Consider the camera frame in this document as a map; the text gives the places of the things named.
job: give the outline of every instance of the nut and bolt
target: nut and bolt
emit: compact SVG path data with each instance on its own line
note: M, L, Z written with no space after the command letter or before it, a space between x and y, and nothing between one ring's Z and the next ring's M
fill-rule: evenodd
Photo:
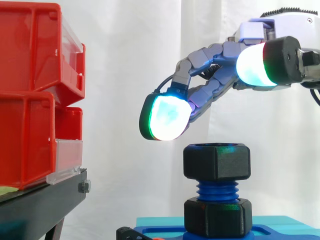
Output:
M241 238L252 228L252 206L239 198L238 180L251 175L244 144L191 144L183 151L183 173L199 182L198 197L184 203L184 227L206 238Z

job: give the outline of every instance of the blue base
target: blue base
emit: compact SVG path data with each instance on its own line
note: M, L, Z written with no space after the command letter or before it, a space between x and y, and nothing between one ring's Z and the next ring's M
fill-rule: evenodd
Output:
M165 240L213 240L186 232L183 221L183 217L143 217L137 219L135 230ZM253 223L252 231L243 238L214 240L320 240L320 230L286 216L253 217Z

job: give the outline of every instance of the light blue platform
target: light blue platform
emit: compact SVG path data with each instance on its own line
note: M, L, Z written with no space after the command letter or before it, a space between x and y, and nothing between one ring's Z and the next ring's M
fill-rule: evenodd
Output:
M254 216L252 218L253 224L255 227L253 228L253 234L254 236L264 236L264 231L262 228L260 228L259 225L266 226L265 229L269 229L269 232L272 232L272 234L277 234L277 237L275 239L302 239L301 235L313 235L318 237L306 237L303 239L319 239L320 240L320 229L315 229L311 226L305 225L302 222L299 222L297 220L294 220L287 216ZM175 238L175 239L187 239L186 236L184 238L178 236L182 236L184 234L184 218L183 217L140 217L136 221L137 230L141 230L143 228L140 227L163 227L163 226L176 226L176 228L171 228L171 232L160 232L157 231L155 228L149 228L151 229L150 232L144 233L146 236L150 238ZM252 236L248 236L246 239L253 239ZM273 239L272 237L265 236L263 239Z

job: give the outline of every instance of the black clamp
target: black clamp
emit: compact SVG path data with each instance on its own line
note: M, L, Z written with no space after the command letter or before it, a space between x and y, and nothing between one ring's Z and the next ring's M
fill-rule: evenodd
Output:
M153 240L130 227L123 226L116 231L116 240Z

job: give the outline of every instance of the black metal stand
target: black metal stand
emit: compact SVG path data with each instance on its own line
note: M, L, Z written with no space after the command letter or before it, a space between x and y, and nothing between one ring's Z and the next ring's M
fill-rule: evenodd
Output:
M64 217L86 198L87 170L55 185L0 196L0 240L59 240Z

